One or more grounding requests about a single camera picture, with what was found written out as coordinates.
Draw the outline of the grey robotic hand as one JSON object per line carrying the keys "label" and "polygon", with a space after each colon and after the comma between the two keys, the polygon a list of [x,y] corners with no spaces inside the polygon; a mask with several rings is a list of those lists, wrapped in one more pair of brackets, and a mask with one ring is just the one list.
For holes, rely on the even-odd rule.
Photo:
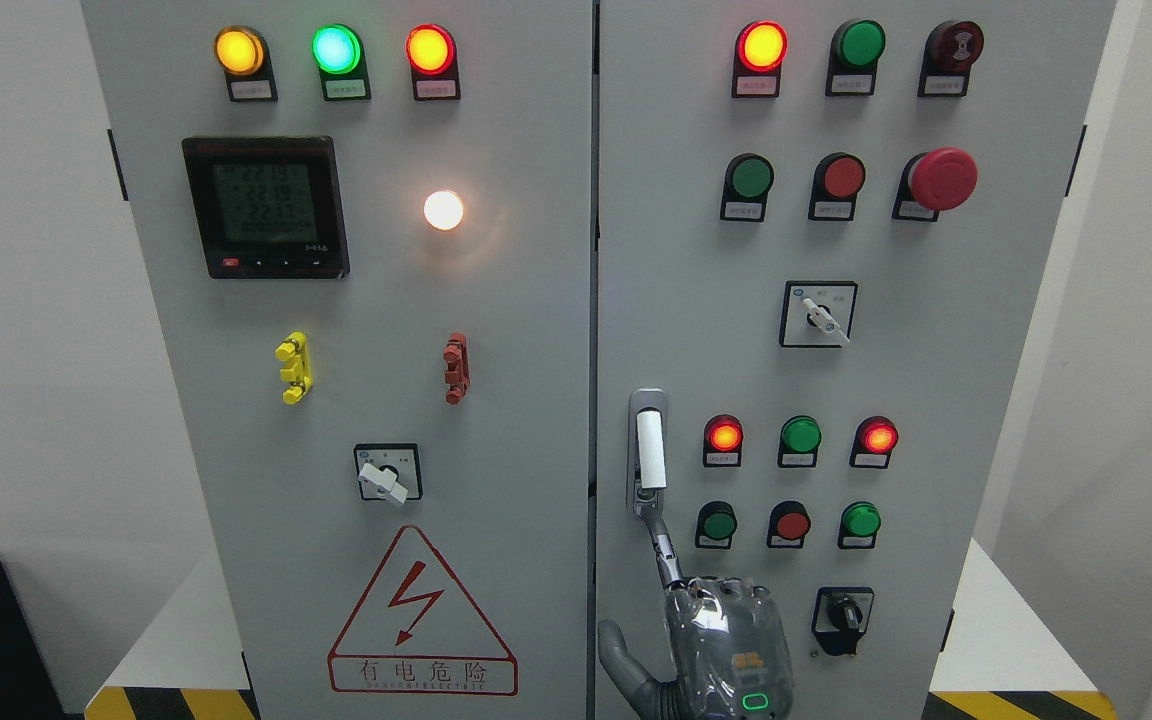
{"label": "grey robotic hand", "polygon": [[786,719],[794,673],[768,588],[745,579],[682,575],[660,511],[643,511],[666,598],[672,682],[658,682],[628,652],[620,626],[600,621],[605,673],[641,719]]}

